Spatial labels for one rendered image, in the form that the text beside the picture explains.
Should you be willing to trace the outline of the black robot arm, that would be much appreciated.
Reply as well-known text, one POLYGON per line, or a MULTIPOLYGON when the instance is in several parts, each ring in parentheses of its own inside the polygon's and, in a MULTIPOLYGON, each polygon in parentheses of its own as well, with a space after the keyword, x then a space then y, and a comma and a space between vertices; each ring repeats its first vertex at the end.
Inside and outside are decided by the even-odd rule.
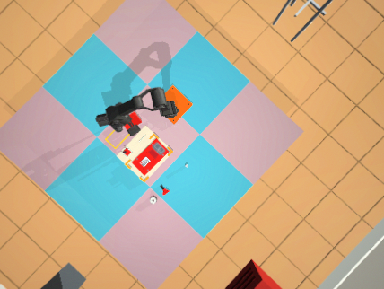
POLYGON ((95 120, 100 127, 109 125, 113 127, 116 132, 121 132, 123 130, 123 126, 126 124, 120 125, 119 123, 126 122, 128 118, 127 114, 140 109, 148 109, 150 111, 159 110, 161 116, 164 116, 165 118, 174 118, 178 116, 179 113, 179 109, 176 107, 175 101, 167 101, 164 89, 156 87, 145 90, 141 95, 134 96, 132 100, 127 101, 120 106, 108 106, 105 109, 106 113, 97 115, 95 120), (151 93, 154 109, 144 106, 142 98, 148 92, 151 93))

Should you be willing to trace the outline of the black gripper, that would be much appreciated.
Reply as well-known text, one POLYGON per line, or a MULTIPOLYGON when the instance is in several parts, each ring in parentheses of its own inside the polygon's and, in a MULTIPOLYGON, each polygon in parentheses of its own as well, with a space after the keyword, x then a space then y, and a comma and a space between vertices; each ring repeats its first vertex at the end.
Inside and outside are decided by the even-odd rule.
MULTIPOLYGON (((123 104, 123 103, 120 102, 120 103, 117 103, 117 104, 114 105, 114 106, 120 106, 120 105, 122 105, 122 104, 123 104)), ((141 129, 140 129, 140 127, 139 127, 138 125, 134 125, 133 122, 131 121, 132 118, 129 116, 129 114, 127 114, 127 115, 128 115, 127 121, 124 122, 124 123, 119 123, 119 124, 120 124, 120 125, 122 125, 122 124, 128 124, 128 125, 130 126, 130 128, 127 130, 127 132, 129 133, 129 135, 134 136, 135 134, 137 134, 138 132, 140 132, 141 129), (131 123, 131 124, 130 124, 130 123, 131 123)))

